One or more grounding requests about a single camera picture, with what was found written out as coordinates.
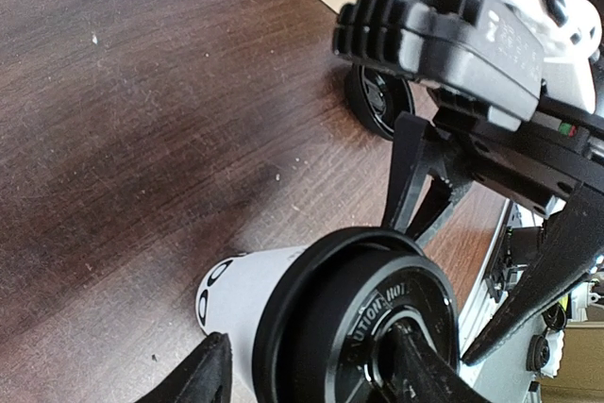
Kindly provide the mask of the white paper coffee cup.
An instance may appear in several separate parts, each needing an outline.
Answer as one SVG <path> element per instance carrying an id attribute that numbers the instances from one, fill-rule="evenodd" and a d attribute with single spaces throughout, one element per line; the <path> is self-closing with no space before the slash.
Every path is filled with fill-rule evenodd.
<path id="1" fill-rule="evenodd" d="M 252 390 L 252 353 L 260 319 L 285 272 L 304 245 L 243 253 L 216 262 L 202 277 L 195 298 L 197 323 L 207 335 L 229 337 L 234 375 Z"/>

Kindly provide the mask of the black plastic cup lid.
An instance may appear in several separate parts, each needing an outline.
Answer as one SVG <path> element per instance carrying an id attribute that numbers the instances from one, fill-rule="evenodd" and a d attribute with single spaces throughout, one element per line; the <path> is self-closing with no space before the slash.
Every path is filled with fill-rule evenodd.
<path id="1" fill-rule="evenodd" d="M 253 344 L 260 402 L 388 402 L 393 345 L 409 321 L 460 367 L 457 301 L 445 272 L 409 237 L 380 227 L 329 233 L 278 280 Z"/>

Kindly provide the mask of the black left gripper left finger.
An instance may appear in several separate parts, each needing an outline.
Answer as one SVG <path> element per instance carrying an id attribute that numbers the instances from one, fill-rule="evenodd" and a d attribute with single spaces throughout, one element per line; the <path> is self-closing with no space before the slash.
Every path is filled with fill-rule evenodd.
<path id="1" fill-rule="evenodd" d="M 232 359 L 228 335 L 212 332 L 137 403 L 227 403 L 232 392 Z"/>

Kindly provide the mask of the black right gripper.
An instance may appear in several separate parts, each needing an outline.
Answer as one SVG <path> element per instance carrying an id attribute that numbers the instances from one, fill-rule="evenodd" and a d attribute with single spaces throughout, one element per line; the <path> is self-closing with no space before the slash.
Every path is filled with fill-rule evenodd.
<path id="1" fill-rule="evenodd" d="M 438 128 L 408 112 L 395 121 L 384 227 L 426 246 L 471 189 L 471 173 L 544 218 L 558 199 L 567 201 L 545 221 L 537 257 L 464 352 L 462 361 L 475 365 L 588 277 L 603 255 L 603 118 L 543 95 L 533 119 L 511 132 L 460 95 L 431 97 Z"/>

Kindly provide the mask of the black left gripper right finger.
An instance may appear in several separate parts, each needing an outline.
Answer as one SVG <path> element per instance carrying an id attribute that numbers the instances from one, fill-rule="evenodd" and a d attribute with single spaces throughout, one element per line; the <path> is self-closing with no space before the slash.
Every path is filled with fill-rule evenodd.
<path id="1" fill-rule="evenodd" d="M 392 373 L 379 391 L 387 402 L 488 402 L 409 322 L 394 323 L 385 340 L 392 349 Z"/>

